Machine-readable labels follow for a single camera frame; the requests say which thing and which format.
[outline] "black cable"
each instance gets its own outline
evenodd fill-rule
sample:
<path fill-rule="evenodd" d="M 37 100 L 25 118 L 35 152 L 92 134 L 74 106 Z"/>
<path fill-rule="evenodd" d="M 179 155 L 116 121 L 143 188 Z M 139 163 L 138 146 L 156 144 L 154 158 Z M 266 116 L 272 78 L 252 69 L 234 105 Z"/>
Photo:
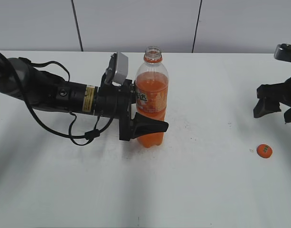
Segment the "black cable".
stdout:
<path fill-rule="evenodd" d="M 113 108 L 113 114 L 112 116 L 110 117 L 110 119 L 108 120 L 108 122 L 106 123 L 106 125 L 101 129 L 101 130 L 98 130 L 97 129 L 97 125 L 98 125 L 98 122 L 100 120 L 100 117 L 103 113 L 99 113 L 98 117 L 97 117 L 97 122 L 96 124 L 94 125 L 94 129 L 92 131 L 89 131 L 87 133 L 85 133 L 85 138 L 88 140 L 86 143 L 84 144 L 79 144 L 77 143 L 73 137 L 71 137 L 72 135 L 72 128 L 73 128 L 73 125 L 75 123 L 75 121 L 77 120 L 77 115 L 73 112 L 69 112 L 69 114 L 71 114 L 72 116 L 74 116 L 74 120 L 71 122 L 71 124 L 69 125 L 69 128 L 68 128 L 68 135 L 70 136 L 70 140 L 77 146 L 85 146 L 87 144 L 90 144 L 96 137 L 99 137 L 100 136 L 100 133 L 104 132 L 110 125 L 111 123 L 113 122 L 113 119 L 116 115 L 116 111 L 117 111 L 117 106 L 118 106 L 118 92 L 116 93 L 116 101 L 115 101 L 115 106 Z"/>
<path fill-rule="evenodd" d="M 23 57 L 19 57 L 20 60 L 22 60 L 23 62 L 31 65 L 32 67 L 38 67 L 38 68 L 42 68 L 42 67 L 46 67 L 50 64 L 56 64 L 57 66 L 61 67 L 63 70 L 66 71 L 66 73 L 68 74 L 68 81 L 70 81 L 70 73 L 69 71 L 65 68 L 65 66 L 63 66 L 61 63 L 57 62 L 57 61 L 49 61 L 46 63 L 32 63 L 28 58 L 23 58 Z"/>
<path fill-rule="evenodd" d="M 22 93 L 22 96 L 23 96 L 23 100 L 25 102 L 25 105 L 27 107 L 27 109 L 29 110 L 30 114 L 32 115 L 32 117 L 35 119 L 35 121 L 41 126 L 43 127 L 45 130 L 47 130 L 48 132 L 52 133 L 52 134 L 55 134 L 55 135 L 58 135 L 58 136 L 61 136 L 61 137 L 64 137 L 64 138 L 74 138 L 74 139 L 84 139 L 86 138 L 85 135 L 79 135 L 79 136 L 74 136 L 72 135 L 71 137 L 67 134 L 63 134 L 63 133 L 60 133 L 60 132 L 57 132 L 49 127 L 47 127 L 39 118 L 38 116 L 36 115 L 35 111 L 32 109 L 32 106 L 30 105 L 29 103 L 29 100 L 25 94 L 25 91 L 24 91 L 24 88 L 22 86 L 22 83 L 19 79 L 19 76 L 17 74 L 17 72 L 15 71 L 15 69 L 13 68 L 12 64 L 8 61 L 8 59 L 6 59 L 6 57 L 4 57 L 1 53 L 0 53 L 0 59 L 5 63 L 5 70 L 6 70 L 6 73 L 8 72 L 8 75 L 11 75 L 13 74 L 13 77 L 19 87 L 19 90 L 20 92 Z"/>

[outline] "white table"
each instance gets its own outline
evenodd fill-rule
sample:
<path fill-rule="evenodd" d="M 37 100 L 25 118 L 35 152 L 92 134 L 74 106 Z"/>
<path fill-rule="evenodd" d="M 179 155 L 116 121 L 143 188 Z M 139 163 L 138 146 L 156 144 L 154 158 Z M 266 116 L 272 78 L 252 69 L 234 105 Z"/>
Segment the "white table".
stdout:
<path fill-rule="evenodd" d="M 59 61 L 72 81 L 96 86 L 110 59 L 110 53 L 3 53 Z M 143 54 L 126 55 L 133 79 Z M 117 120 L 77 147 L 38 126 L 22 101 L 0 94 L 0 228 L 291 228 L 291 124 L 283 112 L 253 119 L 257 87 L 283 82 L 291 64 L 269 54 L 163 56 L 169 130 L 159 147 L 119 141 Z M 66 77 L 57 66 L 47 70 Z M 37 113 L 65 133 L 73 119 Z M 74 133 L 95 120 L 79 115 Z M 273 148 L 271 158 L 257 155 L 262 143 Z"/>

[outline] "bottle cap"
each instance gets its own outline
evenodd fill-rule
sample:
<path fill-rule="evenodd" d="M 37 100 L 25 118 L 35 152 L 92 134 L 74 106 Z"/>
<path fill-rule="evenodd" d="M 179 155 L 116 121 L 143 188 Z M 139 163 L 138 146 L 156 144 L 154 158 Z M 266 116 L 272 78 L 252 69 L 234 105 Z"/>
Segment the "bottle cap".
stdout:
<path fill-rule="evenodd" d="M 257 147 L 257 153 L 262 158 L 269 158 L 271 157 L 273 150 L 270 146 L 266 144 L 261 144 Z"/>

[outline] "orange soda bottle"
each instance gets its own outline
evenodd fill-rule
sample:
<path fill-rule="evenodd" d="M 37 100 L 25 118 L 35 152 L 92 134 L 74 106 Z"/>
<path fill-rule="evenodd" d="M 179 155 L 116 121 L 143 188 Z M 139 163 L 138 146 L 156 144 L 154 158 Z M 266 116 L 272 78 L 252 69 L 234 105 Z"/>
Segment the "orange soda bottle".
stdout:
<path fill-rule="evenodd" d="M 159 47 L 147 47 L 144 63 L 139 67 L 136 76 L 137 111 L 146 117 L 164 121 L 169 76 L 162 64 L 162 54 Z M 152 133 L 138 137 L 138 141 L 146 148 L 160 145 L 164 133 Z"/>

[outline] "orange liquid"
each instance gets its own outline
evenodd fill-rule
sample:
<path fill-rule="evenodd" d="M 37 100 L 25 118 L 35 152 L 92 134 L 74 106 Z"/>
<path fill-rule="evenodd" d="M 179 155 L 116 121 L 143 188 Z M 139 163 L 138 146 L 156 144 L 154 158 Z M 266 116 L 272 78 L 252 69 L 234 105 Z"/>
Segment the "orange liquid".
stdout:
<path fill-rule="evenodd" d="M 167 94 L 168 84 L 169 84 L 168 78 L 164 74 L 158 73 L 158 72 L 145 72 L 138 75 L 136 79 L 136 86 L 140 90 L 145 91 L 146 93 L 149 92 L 152 94 L 158 94 L 160 92 Z M 151 100 L 150 97 L 148 97 L 148 99 L 149 99 L 148 102 L 145 104 L 143 103 L 142 105 L 145 109 L 149 107 L 150 105 L 151 107 L 153 107 L 155 104 L 154 101 L 157 98 Z M 137 110 L 138 110 L 138 113 L 140 113 L 141 115 L 144 115 L 146 117 L 149 117 L 155 120 L 164 121 L 166 106 L 161 111 L 155 112 L 155 113 L 145 112 L 138 106 L 137 106 Z M 160 145 L 163 140 L 163 135 L 164 133 L 147 134 L 147 135 L 139 137 L 138 141 L 144 147 L 150 148 L 151 146 L 154 146 L 154 145 Z"/>

